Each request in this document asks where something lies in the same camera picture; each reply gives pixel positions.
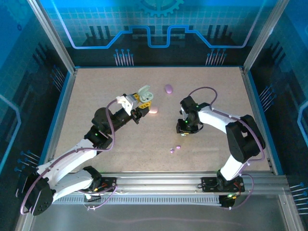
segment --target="small purple piece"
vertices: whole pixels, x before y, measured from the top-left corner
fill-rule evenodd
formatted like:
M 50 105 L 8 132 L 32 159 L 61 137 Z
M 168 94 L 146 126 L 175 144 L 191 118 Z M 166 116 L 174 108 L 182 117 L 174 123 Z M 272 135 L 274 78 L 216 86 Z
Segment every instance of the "small purple piece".
M 171 94 L 173 92 L 173 88 L 170 84 L 165 85 L 165 90 L 168 94 Z

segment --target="glass panel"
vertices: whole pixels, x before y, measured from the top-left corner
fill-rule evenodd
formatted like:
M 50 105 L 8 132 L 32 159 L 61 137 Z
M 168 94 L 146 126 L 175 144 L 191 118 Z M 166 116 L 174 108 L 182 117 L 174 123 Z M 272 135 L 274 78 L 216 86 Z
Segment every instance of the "glass panel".
M 0 225 L 14 230 L 20 171 L 38 163 L 67 70 L 27 1 L 0 1 Z
M 282 169 L 291 186 L 301 181 L 308 185 L 307 12 L 306 1 L 290 0 L 251 69 Z
M 237 66 L 276 0 L 41 2 L 76 66 Z

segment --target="beige work surface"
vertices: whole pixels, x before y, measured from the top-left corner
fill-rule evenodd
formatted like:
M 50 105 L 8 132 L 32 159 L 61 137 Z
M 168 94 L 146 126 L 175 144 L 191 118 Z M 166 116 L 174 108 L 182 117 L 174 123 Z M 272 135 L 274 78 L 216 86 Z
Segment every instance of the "beige work surface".
M 147 114 L 137 125 L 130 121 L 115 133 L 112 151 L 99 154 L 81 167 L 93 166 L 101 172 L 119 171 L 214 171 L 230 156 L 226 135 L 205 125 L 202 131 L 182 137 L 176 133 L 180 101 L 192 90 L 211 86 L 218 92 L 214 108 L 243 116 L 252 115 L 239 68 L 237 67 L 154 67 L 79 69 L 65 116 L 56 156 L 76 145 L 92 126 L 100 107 L 123 93 L 132 94 L 144 85 L 154 94 L 152 105 L 158 113 Z M 166 84 L 173 93 L 167 94 Z M 192 97 L 197 103 L 210 103 L 211 90 L 199 90 Z M 121 106 L 110 107 L 115 113 Z M 173 154 L 170 149 L 181 145 Z M 246 170 L 269 170 L 267 161 Z

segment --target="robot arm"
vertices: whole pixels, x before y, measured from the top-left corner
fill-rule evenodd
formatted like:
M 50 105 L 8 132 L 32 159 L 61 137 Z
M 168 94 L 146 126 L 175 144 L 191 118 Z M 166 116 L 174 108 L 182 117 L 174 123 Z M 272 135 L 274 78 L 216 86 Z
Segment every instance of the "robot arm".
M 145 86 L 131 95 L 123 94 L 117 97 L 116 101 L 122 108 L 115 114 L 112 114 L 108 107 L 98 109 L 92 120 L 93 126 L 76 146 L 62 156 L 38 166 L 34 172 L 22 173 L 16 196 L 25 201 L 24 206 L 32 215 L 41 214 L 54 201 L 77 190 L 99 193 L 105 189 L 104 187 L 99 190 L 102 177 L 91 166 L 77 173 L 69 173 L 101 151 L 111 149 L 106 148 L 112 143 L 109 136 L 112 134 L 112 128 L 116 132 L 130 120 L 139 123 L 141 117 L 150 110 L 153 94 L 148 91 L 149 87 Z M 107 113 L 112 124 L 108 122 Z
M 180 114 L 183 115 L 183 119 L 178 120 L 177 133 L 194 134 L 203 128 L 203 124 L 209 124 L 227 135 L 231 155 L 227 163 L 217 172 L 219 190 L 227 190 L 243 168 L 249 164 L 249 159 L 260 153 L 255 139 L 239 121 L 230 116 L 223 116 L 224 113 L 218 114 L 216 110 L 211 110 L 208 103 L 198 105 L 191 96 L 188 96 L 180 104 Z M 249 115 L 233 117 L 241 119 L 252 129 L 264 149 L 265 142 L 254 119 Z

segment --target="pink object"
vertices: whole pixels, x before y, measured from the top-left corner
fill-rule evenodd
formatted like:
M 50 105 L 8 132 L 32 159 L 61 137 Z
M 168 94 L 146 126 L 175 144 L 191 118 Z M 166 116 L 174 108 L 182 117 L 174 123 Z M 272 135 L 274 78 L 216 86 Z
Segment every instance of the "pink object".
M 157 112 L 158 112 L 158 107 L 151 106 L 151 109 L 150 109 L 149 113 L 156 114 Z
M 173 88 L 170 84 L 165 85 L 165 90 L 168 94 L 171 94 L 173 92 Z

